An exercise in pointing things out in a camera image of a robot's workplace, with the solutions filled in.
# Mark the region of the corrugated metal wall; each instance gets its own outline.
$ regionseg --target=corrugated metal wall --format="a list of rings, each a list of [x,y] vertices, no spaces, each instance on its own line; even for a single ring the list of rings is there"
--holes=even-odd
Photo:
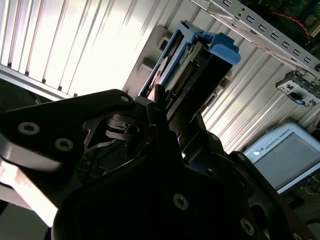
[[[312,124],[319,106],[297,106],[275,88],[290,70],[189,0],[2,0],[0,63],[71,96],[121,89],[152,29],[173,32],[181,20],[240,47],[231,83],[203,114],[227,152],[288,118]]]

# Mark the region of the mounting bolt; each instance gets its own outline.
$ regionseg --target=mounting bolt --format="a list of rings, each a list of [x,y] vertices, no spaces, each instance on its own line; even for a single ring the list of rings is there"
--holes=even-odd
[[[211,169],[211,168],[208,168],[208,169],[205,171],[205,173],[211,175],[211,174],[212,174],[212,169]]]
[[[35,135],[40,131],[40,127],[34,122],[25,121],[19,124],[18,130],[25,135]]]
[[[245,157],[242,156],[241,154],[238,154],[238,158],[240,158],[240,160],[242,160],[242,161],[246,161]]]
[[[320,72],[320,63],[315,65],[314,70],[316,70],[317,72]]]
[[[63,152],[68,152],[74,148],[74,143],[68,138],[63,137],[56,140],[54,145],[58,150]]]
[[[213,140],[215,140],[215,141],[219,141],[219,138],[217,138],[217,136],[216,135],[211,135],[211,138],[213,139]]]
[[[125,102],[129,102],[129,98],[127,98],[126,96],[121,96],[120,98]]]
[[[173,196],[173,202],[174,202],[174,205],[176,205],[176,207],[178,209],[181,209],[183,211],[188,209],[189,205],[188,205],[187,199],[179,193],[177,193]]]
[[[293,237],[295,240],[302,240],[302,238],[295,232],[293,233]]]
[[[240,224],[243,228],[243,230],[249,234],[250,236],[253,236],[255,234],[255,229],[252,226],[251,222],[249,222],[247,219],[242,218],[240,220]]]
[[[188,49],[188,54],[191,54],[193,51],[194,51],[194,47],[193,46],[191,46],[189,49]]]

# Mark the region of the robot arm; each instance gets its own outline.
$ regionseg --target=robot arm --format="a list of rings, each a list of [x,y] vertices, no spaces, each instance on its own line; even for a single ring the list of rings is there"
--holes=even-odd
[[[315,240],[250,160],[206,130],[199,110],[239,60],[232,39],[182,22],[141,96],[109,90],[1,114],[0,199],[35,211],[54,240]],[[115,139],[130,161],[81,186],[76,163]]]

